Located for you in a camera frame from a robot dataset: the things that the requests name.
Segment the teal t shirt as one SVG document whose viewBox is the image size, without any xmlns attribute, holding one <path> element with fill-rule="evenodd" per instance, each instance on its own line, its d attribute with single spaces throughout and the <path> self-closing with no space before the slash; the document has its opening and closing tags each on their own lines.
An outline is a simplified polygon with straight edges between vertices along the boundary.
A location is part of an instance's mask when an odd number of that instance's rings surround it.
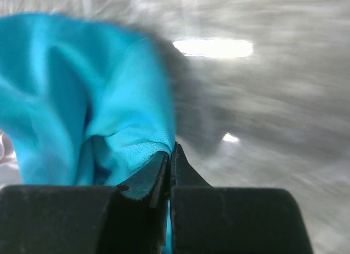
<svg viewBox="0 0 350 254">
<path fill-rule="evenodd" d="M 24 184 L 121 183 L 174 149 L 170 86 L 155 44 L 105 22 L 2 17 L 1 130 Z"/>
</svg>

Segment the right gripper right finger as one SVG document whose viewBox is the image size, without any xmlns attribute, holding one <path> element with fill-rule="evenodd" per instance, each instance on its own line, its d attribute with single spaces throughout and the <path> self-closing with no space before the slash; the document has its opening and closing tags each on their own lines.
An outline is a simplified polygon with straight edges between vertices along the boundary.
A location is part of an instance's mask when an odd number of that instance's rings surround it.
<svg viewBox="0 0 350 254">
<path fill-rule="evenodd" d="M 176 144 L 171 160 L 173 253 L 312 253 L 300 208 L 281 188 L 213 187 Z"/>
</svg>

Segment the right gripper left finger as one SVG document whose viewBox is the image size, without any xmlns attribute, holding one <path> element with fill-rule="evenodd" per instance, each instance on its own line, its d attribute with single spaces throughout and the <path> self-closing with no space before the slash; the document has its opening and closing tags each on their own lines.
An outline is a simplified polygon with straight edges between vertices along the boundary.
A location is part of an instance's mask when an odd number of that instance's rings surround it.
<svg viewBox="0 0 350 254">
<path fill-rule="evenodd" d="M 117 186 L 1 189 L 1 253 L 160 253 L 168 154 Z"/>
</svg>

